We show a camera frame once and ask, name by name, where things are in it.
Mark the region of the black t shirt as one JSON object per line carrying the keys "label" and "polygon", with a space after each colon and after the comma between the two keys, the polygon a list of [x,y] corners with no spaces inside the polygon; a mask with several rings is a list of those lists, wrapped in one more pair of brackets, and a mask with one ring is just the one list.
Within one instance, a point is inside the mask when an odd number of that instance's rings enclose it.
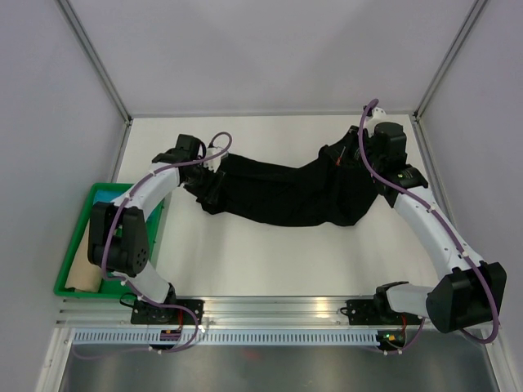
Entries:
{"label": "black t shirt", "polygon": [[356,127],[302,167],[229,154],[216,172],[206,171],[185,188],[211,215],[227,212],[283,227],[353,226],[378,196],[360,159]]}

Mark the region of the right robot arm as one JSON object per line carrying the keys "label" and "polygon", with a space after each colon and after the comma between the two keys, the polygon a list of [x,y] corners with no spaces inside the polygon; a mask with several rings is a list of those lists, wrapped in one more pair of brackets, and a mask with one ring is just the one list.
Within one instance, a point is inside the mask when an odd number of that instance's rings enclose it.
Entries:
{"label": "right robot arm", "polygon": [[389,206],[407,223],[428,254],[438,276],[437,285],[407,281],[387,283],[374,294],[375,317],[390,323],[401,314],[429,320],[442,333],[491,323],[487,337],[494,341],[500,329],[499,313],[507,272],[498,262],[487,262],[466,244],[441,211],[423,174],[407,163],[406,135],[394,122],[379,122],[374,133],[352,126],[337,161],[357,162]]}

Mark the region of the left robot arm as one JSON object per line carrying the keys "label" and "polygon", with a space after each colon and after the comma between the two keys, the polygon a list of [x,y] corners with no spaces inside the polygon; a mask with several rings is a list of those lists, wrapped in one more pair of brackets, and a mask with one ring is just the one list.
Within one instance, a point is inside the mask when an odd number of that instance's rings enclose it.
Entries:
{"label": "left robot arm", "polygon": [[173,321],[181,306],[174,286],[151,264],[146,221],[179,187],[195,192],[199,201],[216,202],[224,178],[218,168],[231,145],[232,136],[225,131],[207,144],[182,134],[174,147],[152,159],[148,172],[125,193],[92,207],[89,262],[101,268],[104,279],[132,289],[160,323]]}

